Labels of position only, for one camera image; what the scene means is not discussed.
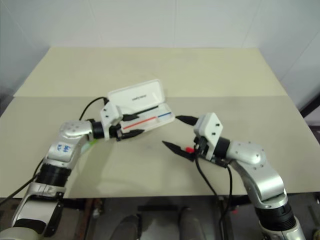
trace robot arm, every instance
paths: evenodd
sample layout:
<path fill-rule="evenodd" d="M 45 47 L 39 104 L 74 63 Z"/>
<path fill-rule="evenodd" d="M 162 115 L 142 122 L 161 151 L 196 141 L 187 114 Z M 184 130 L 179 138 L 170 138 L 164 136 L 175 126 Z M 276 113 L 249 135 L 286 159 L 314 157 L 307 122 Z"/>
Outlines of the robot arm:
<path fill-rule="evenodd" d="M 239 173 L 255 207 L 264 239 L 305 240 L 289 205 L 283 180 L 269 164 L 261 146 L 220 137 L 223 126 L 214 113 L 207 113 L 199 119 L 190 116 L 177 118 L 194 125 L 195 153 L 187 153 L 179 146 L 164 142 L 170 150 L 191 161 L 200 157 L 221 167 L 230 164 Z"/>
<path fill-rule="evenodd" d="M 100 111 L 100 116 L 101 122 L 69 121 L 60 127 L 57 140 L 50 146 L 40 172 L 13 216 L 12 227 L 0 232 L 0 240 L 37 240 L 52 236 L 61 218 L 65 185 L 82 149 L 94 139 L 119 141 L 143 132 L 137 129 L 122 133 L 120 121 L 138 116 L 122 114 L 111 102 Z"/>

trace open case lid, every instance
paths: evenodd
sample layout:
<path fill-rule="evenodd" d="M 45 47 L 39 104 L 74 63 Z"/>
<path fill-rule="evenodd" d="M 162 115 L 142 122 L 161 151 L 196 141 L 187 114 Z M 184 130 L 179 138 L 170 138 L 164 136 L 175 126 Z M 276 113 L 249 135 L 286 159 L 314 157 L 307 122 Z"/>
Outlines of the open case lid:
<path fill-rule="evenodd" d="M 159 79 L 111 91 L 108 99 L 121 108 L 123 114 L 133 114 L 165 102 L 165 94 Z"/>

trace red object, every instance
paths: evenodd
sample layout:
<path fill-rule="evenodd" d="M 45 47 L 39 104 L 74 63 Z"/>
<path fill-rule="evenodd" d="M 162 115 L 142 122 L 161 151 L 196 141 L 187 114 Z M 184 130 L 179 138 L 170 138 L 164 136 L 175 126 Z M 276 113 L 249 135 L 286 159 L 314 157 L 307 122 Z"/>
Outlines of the red object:
<path fill-rule="evenodd" d="M 136 125 L 138 125 L 138 124 L 142 124 L 142 123 L 145 123 L 145 122 L 147 122 L 147 121 L 149 121 L 149 120 L 156 119 L 156 118 L 157 118 L 156 116 L 153 116 L 153 117 L 150 117 L 150 118 L 148 118 L 148 119 L 145 119 L 145 120 L 142 120 L 142 121 L 138 121 L 138 122 L 136 122 L 136 123 L 134 123 L 134 124 L 131 124 L 131 125 L 129 125 L 129 126 L 126 126 L 126 127 L 124 127 L 123 129 L 128 129 L 128 128 L 131 128 L 131 127 L 136 126 Z"/>
<path fill-rule="evenodd" d="M 188 154 L 193 154 L 195 152 L 195 149 L 193 147 L 189 147 L 187 146 L 185 148 L 185 151 L 188 153 Z"/>

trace floor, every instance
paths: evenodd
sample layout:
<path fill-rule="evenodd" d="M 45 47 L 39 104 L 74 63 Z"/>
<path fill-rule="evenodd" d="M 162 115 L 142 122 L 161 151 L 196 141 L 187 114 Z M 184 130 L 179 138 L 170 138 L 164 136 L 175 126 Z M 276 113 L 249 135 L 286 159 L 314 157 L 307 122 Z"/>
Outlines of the floor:
<path fill-rule="evenodd" d="M 307 240 L 312 239 L 314 229 L 320 228 L 320 205 L 312 193 L 289 196 L 294 214 L 298 217 Z M 177 210 L 147 210 L 142 213 L 141 240 L 178 240 L 177 227 L 179 209 L 191 207 L 198 217 L 206 240 L 219 240 L 217 222 L 219 210 L 213 197 L 184 196 L 157 198 L 113 198 L 105 202 L 105 214 L 95 223 L 94 240 L 108 240 L 117 224 L 125 216 L 138 212 L 139 206 L 172 206 Z M 234 240 L 261 240 L 258 218 L 251 204 L 237 207 L 230 213 Z"/>

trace silver arm joint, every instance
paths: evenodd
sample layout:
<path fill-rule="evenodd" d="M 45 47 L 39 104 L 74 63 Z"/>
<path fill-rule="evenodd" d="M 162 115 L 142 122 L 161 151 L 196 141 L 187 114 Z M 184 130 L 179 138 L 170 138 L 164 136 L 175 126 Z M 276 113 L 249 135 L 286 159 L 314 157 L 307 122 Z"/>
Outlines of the silver arm joint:
<path fill-rule="evenodd" d="M 81 148 L 93 139 L 89 121 L 66 122 L 61 126 L 58 138 L 50 146 L 43 163 L 73 169 L 80 157 Z"/>
<path fill-rule="evenodd" d="M 226 156 L 232 160 L 231 165 L 240 174 L 256 208 L 275 209 L 288 201 L 284 182 L 267 161 L 261 146 L 232 141 Z"/>

